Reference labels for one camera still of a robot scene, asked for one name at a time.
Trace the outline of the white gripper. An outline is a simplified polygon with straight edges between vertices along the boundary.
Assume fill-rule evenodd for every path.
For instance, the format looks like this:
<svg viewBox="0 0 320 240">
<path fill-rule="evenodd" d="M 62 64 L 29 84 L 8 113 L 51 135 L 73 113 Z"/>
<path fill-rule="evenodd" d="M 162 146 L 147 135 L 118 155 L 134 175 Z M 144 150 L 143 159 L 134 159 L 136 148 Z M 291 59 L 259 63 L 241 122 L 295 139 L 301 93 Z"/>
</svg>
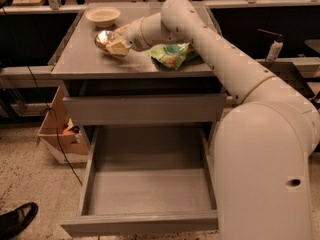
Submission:
<svg viewBox="0 0 320 240">
<path fill-rule="evenodd" d="M 142 23 L 143 18 L 139 18 L 129 25 L 117 28 L 114 33 L 116 35 L 125 35 L 128 43 L 123 39 L 109 42 L 105 45 L 106 51 L 112 55 L 126 56 L 131 48 L 138 52 L 148 50 L 150 45 L 143 36 Z"/>
</svg>

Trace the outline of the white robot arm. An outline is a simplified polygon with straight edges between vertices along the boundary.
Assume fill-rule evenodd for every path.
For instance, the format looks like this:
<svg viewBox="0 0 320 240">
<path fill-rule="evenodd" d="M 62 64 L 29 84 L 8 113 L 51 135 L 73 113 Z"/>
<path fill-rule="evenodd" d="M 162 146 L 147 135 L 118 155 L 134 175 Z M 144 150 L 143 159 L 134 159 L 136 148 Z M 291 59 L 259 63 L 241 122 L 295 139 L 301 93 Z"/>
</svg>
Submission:
<svg viewBox="0 0 320 240">
<path fill-rule="evenodd" d="M 314 105 L 207 26 L 188 0 L 117 29 L 135 51 L 193 46 L 237 102 L 214 139 L 221 240 L 313 240 L 308 158 L 320 140 Z"/>
</svg>

